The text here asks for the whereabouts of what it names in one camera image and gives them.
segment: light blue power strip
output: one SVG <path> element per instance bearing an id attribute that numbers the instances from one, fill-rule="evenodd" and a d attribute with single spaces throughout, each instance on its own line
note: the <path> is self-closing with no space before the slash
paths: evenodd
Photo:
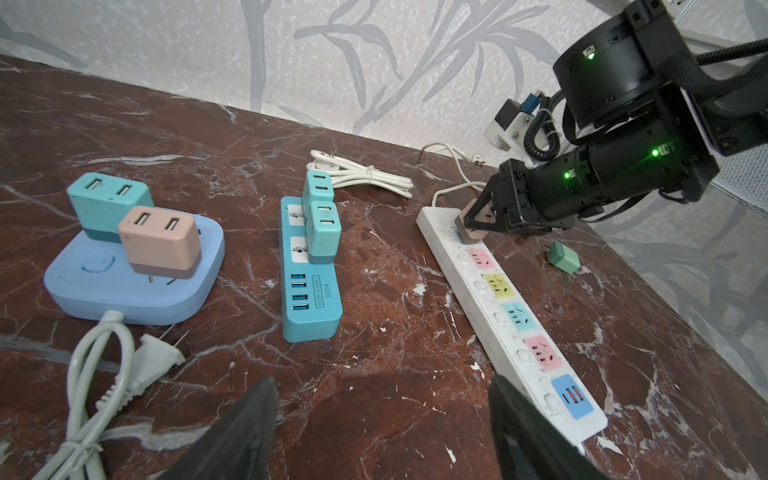
<path id="1" fill-rule="evenodd" d="M 336 268 L 309 261 L 301 197 L 280 201 L 283 336 L 289 342 L 329 339 L 343 313 Z"/>
<path id="2" fill-rule="evenodd" d="M 192 217 L 202 257 L 190 279 L 136 273 L 122 243 L 93 240 L 83 231 L 45 271 L 45 288 L 62 310 L 77 318 L 99 320 L 107 310 L 117 310 L 125 323 L 182 322 L 202 307 L 224 259 L 221 226 L 210 218 Z"/>

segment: power cord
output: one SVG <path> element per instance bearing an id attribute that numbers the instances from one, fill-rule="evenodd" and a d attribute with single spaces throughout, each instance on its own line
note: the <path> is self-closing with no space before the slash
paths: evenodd
<path id="1" fill-rule="evenodd" d="M 315 160 L 306 165 L 307 170 L 321 170 L 331 176 L 333 188 L 344 188 L 351 185 L 376 185 L 385 188 L 405 198 L 413 197 L 410 190 L 413 182 L 410 178 L 388 174 L 377 170 L 374 166 L 364 167 L 344 157 L 327 154 L 319 150 L 311 150 L 310 155 Z"/>
<path id="2" fill-rule="evenodd" d="M 485 187 L 485 182 L 469 180 L 466 174 L 464 173 L 464 171 L 462 170 L 462 164 L 458 159 L 461 158 L 462 160 L 472 162 L 473 164 L 483 164 L 485 162 L 483 160 L 483 157 L 479 155 L 470 157 L 469 155 L 460 151 L 458 148 L 452 147 L 451 145 L 448 145 L 447 143 L 443 143 L 443 142 L 435 142 L 435 143 L 428 144 L 424 146 L 422 150 L 425 152 L 429 152 L 431 154 L 436 154 L 439 151 L 447 150 L 451 154 L 451 157 L 453 157 L 453 161 L 456 162 L 456 168 L 458 168 L 458 174 L 461 175 L 462 179 L 464 180 L 463 184 L 455 185 L 454 187 L 444 188 L 442 190 L 437 190 L 435 194 L 432 196 L 433 207 L 437 206 L 437 197 L 443 194 L 447 194 L 448 192 L 453 192 L 455 190 L 460 190 L 466 187 L 472 187 L 476 191 L 482 192 L 483 187 Z"/>
<path id="3" fill-rule="evenodd" d="M 75 347 L 67 371 L 69 417 L 66 442 L 32 480 L 62 480 L 67 477 L 85 480 L 86 475 L 88 480 L 106 480 L 98 455 L 101 433 L 135 396 L 144 393 L 155 380 L 184 362 L 184 356 L 176 348 L 183 336 L 171 346 L 161 340 L 170 329 L 160 339 L 145 334 L 141 336 L 141 347 L 134 351 L 134 338 L 122 323 L 123 318 L 120 312 L 107 311 L 98 325 L 88 331 Z M 114 385 L 96 403 L 96 415 L 89 419 L 85 400 L 96 365 L 112 333 L 120 339 L 120 372 L 114 378 Z"/>

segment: pink usb charger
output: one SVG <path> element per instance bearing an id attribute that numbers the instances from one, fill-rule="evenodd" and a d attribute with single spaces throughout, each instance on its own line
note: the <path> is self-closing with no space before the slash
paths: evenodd
<path id="1" fill-rule="evenodd" d="M 189 214 L 134 207 L 118 233 L 136 273 L 189 279 L 200 262 L 200 238 Z"/>

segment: two-prong plug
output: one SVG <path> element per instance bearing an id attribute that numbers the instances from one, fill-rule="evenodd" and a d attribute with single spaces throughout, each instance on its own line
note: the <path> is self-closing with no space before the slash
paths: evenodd
<path id="1" fill-rule="evenodd" d="M 176 345 L 184 339 L 189 332 L 186 332 L 176 341 L 175 344 L 165 343 L 162 338 L 170 331 L 170 328 L 155 338 L 152 335 L 144 334 L 141 336 L 141 346 L 134 353 L 134 367 L 131 369 L 131 381 L 120 402 L 122 410 L 134 397 L 144 393 L 150 385 L 156 382 L 160 377 L 168 373 L 175 366 L 184 363 L 184 355 L 176 348 Z M 117 385 L 117 380 L 110 389 L 96 402 L 96 408 L 101 410 L 107 401 L 112 397 Z"/>

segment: marble table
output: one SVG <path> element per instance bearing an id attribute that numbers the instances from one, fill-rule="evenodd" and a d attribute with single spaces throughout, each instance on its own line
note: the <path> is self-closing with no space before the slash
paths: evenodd
<path id="1" fill-rule="evenodd" d="M 281 398 L 271 478 L 500 478 L 493 368 L 415 225 L 434 190 L 458 183 L 451 161 L 9 57 L 0 98 L 1 477 L 31 477 L 64 438 L 70 352 L 94 324 L 63 314 L 42 276 L 80 230 L 65 188 L 95 170 L 214 218 L 227 242 L 202 310 L 168 335 L 189 332 L 187 361 L 104 435 L 110 478 L 162 471 L 263 376 Z M 415 195 L 336 192 L 344 317 L 332 339 L 292 345 L 277 214 L 300 194 L 311 148 L 411 177 Z M 607 413 L 602 436 L 621 453 L 592 438 L 588 458 L 613 478 L 768 478 L 768 406 L 593 230 L 553 237 L 578 252 L 577 274 L 546 263 L 548 238 L 487 243 Z M 118 361 L 113 341 L 91 400 Z"/>

